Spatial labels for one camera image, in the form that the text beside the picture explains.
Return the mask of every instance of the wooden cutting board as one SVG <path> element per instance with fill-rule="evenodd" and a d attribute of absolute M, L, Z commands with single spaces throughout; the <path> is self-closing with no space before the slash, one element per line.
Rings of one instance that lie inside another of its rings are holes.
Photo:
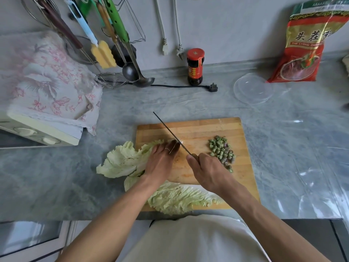
<path fill-rule="evenodd" d="M 177 138 L 183 142 L 184 146 L 191 153 L 195 154 L 210 153 L 208 140 L 213 139 L 216 135 L 225 136 L 236 155 L 236 160 L 232 164 L 232 175 L 260 201 L 240 118 L 206 119 L 183 122 L 167 122 L 164 118 L 164 122 Z M 142 145 L 151 141 L 172 139 L 174 139 L 174 137 L 162 123 L 139 125 L 137 127 L 135 146 L 136 149 L 139 149 Z M 198 184 L 193 171 L 185 159 L 187 154 L 188 153 L 181 147 L 174 160 L 169 181 L 183 184 Z M 229 205 L 226 203 L 214 204 L 210 207 L 194 206 L 194 209 L 197 210 L 229 208 Z M 142 211 L 154 211 L 154 209 L 146 205 Z"/>

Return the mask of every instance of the bottle label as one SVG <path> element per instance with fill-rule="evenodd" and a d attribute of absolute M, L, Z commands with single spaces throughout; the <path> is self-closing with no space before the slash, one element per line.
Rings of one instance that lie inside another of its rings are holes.
<path fill-rule="evenodd" d="M 188 66 L 188 75 L 190 78 L 199 79 L 202 76 L 202 65 L 196 68 Z"/>

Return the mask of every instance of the knife blade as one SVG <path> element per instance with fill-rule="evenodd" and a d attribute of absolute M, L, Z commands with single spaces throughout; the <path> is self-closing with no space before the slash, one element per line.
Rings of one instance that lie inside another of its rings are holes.
<path fill-rule="evenodd" d="M 173 134 L 173 132 L 166 126 L 166 124 L 159 118 L 159 116 L 153 111 L 154 115 L 161 121 L 161 123 L 169 130 L 169 132 L 173 135 L 173 137 L 180 143 L 180 145 L 187 151 L 188 154 L 191 155 L 191 153 L 188 151 L 188 149 L 182 144 L 182 142 L 176 137 L 176 135 Z"/>

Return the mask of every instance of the red plastic bag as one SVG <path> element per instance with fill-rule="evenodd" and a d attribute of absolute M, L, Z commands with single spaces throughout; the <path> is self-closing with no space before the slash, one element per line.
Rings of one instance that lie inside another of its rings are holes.
<path fill-rule="evenodd" d="M 315 81 L 324 40 L 349 20 L 349 0 L 311 0 L 294 7 L 286 48 L 268 82 Z"/>

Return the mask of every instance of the gray wall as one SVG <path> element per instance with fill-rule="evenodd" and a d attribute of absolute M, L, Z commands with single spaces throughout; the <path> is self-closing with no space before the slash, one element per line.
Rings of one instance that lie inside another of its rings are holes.
<path fill-rule="evenodd" d="M 185 49 L 205 50 L 205 63 L 253 60 L 281 55 L 285 45 L 286 25 L 292 7 L 306 0 L 178 0 L 179 23 Z M 63 0 L 55 0 L 63 18 L 75 33 L 82 34 L 77 23 L 67 19 Z M 154 0 L 129 0 L 147 41 L 137 43 L 137 59 L 141 69 L 167 68 L 185 65 L 175 56 L 178 44 L 173 0 L 159 0 L 164 19 L 170 54 L 161 54 L 161 30 Z M 130 39 L 140 36 L 125 7 L 121 17 Z M 42 27 L 21 7 L 19 0 L 2 0 L 0 34 L 39 30 Z M 98 21 L 92 14 L 89 23 L 97 35 Z M 349 23 L 326 40 L 325 51 L 349 49 Z"/>

